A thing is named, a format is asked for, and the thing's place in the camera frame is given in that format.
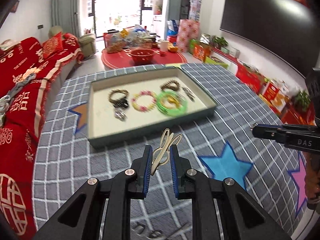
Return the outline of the green curtain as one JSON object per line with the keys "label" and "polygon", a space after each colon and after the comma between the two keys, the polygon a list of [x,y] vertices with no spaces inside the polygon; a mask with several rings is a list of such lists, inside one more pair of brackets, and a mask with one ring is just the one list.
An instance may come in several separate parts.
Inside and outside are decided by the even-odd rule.
{"label": "green curtain", "polygon": [[65,33],[80,36],[80,0],[51,0],[52,26],[60,26]]}

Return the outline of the silver metal hair clip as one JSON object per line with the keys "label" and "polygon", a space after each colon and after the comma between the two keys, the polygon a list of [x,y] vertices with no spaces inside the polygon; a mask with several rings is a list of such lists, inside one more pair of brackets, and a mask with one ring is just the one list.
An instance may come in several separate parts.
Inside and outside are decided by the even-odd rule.
{"label": "silver metal hair clip", "polygon": [[125,121],[127,119],[126,113],[122,108],[114,109],[114,117],[120,121]]}

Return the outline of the framed wall picture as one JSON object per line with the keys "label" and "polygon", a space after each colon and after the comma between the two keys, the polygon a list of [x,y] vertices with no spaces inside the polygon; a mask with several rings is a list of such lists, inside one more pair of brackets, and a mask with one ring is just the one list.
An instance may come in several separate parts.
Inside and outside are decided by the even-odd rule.
{"label": "framed wall picture", "polygon": [[10,13],[15,13],[17,11],[17,8],[18,8],[18,5],[19,5],[19,1],[17,1],[14,6],[12,7]]}

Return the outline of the red covered sofa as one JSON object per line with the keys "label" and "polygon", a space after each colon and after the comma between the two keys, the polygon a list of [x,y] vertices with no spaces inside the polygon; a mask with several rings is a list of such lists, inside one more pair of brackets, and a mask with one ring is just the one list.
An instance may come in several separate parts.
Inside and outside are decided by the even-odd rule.
{"label": "red covered sofa", "polygon": [[49,93],[63,68],[84,58],[76,38],[62,38],[62,44],[63,50],[47,59],[43,44],[34,37],[1,44],[1,97],[28,69],[41,70],[14,97],[1,128],[1,215],[18,239],[32,239],[36,233],[31,183]]}

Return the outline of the yellow cord bead pendant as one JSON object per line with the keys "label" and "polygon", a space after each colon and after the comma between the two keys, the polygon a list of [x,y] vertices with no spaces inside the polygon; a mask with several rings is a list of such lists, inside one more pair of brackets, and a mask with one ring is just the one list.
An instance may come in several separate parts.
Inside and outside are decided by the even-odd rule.
{"label": "yellow cord bead pendant", "polygon": [[181,107],[180,101],[172,95],[163,96],[160,100],[160,104],[167,109],[179,109]]}

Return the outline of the white mug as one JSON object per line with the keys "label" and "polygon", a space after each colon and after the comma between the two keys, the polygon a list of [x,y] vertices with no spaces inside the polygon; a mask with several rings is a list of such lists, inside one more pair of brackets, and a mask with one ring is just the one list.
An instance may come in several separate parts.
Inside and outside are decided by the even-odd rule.
{"label": "white mug", "polygon": [[166,53],[168,51],[168,44],[169,44],[169,41],[167,40],[159,40],[158,47],[160,51]]}

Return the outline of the green cardboard box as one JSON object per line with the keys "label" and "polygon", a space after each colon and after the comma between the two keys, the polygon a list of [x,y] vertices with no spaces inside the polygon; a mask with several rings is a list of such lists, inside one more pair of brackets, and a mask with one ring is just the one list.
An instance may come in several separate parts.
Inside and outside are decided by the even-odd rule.
{"label": "green cardboard box", "polygon": [[223,68],[225,68],[225,69],[227,69],[228,66],[229,66],[227,63],[225,63],[225,62],[223,62],[223,61],[221,61],[220,59],[215,58],[215,57],[213,57],[213,58],[211,58],[211,57],[206,57],[206,59],[205,59],[204,62],[205,62],[205,63],[208,63],[208,64],[214,64],[214,65],[217,65],[217,66],[221,66],[221,67],[223,67]]}

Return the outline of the potted green plant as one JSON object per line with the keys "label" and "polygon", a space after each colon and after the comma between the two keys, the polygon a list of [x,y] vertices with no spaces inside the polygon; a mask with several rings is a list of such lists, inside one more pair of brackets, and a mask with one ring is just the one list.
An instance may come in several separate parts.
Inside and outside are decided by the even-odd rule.
{"label": "potted green plant", "polygon": [[228,46],[228,42],[224,37],[218,37],[216,35],[212,36],[212,43],[217,49],[226,48]]}

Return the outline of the red floral gift box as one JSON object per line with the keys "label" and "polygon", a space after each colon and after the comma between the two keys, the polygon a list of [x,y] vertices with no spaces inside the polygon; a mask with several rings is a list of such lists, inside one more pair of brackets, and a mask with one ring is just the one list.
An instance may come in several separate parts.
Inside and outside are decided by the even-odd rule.
{"label": "red floral gift box", "polygon": [[176,46],[180,52],[186,52],[189,47],[189,42],[192,39],[197,39],[200,31],[200,23],[195,20],[183,19],[180,20]]}

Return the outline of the floral light blanket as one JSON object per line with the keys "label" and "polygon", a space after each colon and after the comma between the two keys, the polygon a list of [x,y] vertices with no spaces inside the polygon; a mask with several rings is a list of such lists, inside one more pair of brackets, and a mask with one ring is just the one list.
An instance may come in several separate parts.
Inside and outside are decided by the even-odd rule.
{"label": "floral light blanket", "polygon": [[36,74],[40,71],[40,68],[37,67],[28,69],[24,74],[21,74],[16,78],[14,87],[8,91],[5,96],[1,97],[1,128],[4,125],[5,115],[13,102],[14,97],[25,85],[34,80],[36,78]]}

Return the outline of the red round table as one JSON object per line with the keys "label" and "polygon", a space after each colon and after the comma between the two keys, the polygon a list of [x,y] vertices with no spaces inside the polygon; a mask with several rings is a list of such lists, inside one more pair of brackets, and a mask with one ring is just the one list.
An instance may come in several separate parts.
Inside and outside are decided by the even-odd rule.
{"label": "red round table", "polygon": [[178,52],[161,52],[158,49],[124,49],[117,53],[102,51],[101,60],[105,67],[110,69],[121,69],[148,64],[176,64],[187,63],[186,58]]}

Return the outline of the grey checkered tablecloth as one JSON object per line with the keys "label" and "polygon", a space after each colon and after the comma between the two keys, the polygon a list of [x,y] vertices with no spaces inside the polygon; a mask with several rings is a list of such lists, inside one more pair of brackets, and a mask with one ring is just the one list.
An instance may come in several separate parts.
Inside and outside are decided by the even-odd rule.
{"label": "grey checkered tablecloth", "polygon": [[305,159],[221,67],[65,81],[33,178],[35,239],[303,239]]}

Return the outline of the red colander bowl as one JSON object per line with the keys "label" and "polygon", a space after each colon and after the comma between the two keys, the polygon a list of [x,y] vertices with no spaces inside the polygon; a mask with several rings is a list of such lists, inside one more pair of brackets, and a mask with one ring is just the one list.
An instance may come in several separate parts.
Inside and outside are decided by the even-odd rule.
{"label": "red colander bowl", "polygon": [[130,51],[129,55],[132,57],[135,65],[144,65],[152,62],[155,51],[148,48],[138,48]]}

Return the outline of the teal jewelry tray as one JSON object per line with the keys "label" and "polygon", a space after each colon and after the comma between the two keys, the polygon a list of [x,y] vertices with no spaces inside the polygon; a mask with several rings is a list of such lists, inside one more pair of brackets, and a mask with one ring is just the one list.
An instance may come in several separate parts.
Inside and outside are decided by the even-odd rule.
{"label": "teal jewelry tray", "polygon": [[[115,108],[108,101],[111,90],[115,89],[129,92],[129,107],[123,109],[127,116],[125,121],[114,117]],[[157,96],[166,90],[173,90],[186,98],[188,108],[184,115],[171,117],[157,109]],[[129,68],[128,74],[91,83],[87,138],[93,148],[99,149],[211,116],[216,107],[213,96],[187,71],[186,66],[150,70]]]}

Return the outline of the green translucent bangle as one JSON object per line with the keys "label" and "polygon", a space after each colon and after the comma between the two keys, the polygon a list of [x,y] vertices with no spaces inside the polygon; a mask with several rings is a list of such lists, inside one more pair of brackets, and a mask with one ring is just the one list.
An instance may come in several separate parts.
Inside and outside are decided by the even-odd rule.
{"label": "green translucent bangle", "polygon": [[164,115],[176,117],[187,112],[188,103],[184,96],[173,90],[162,91],[157,96],[157,109]]}

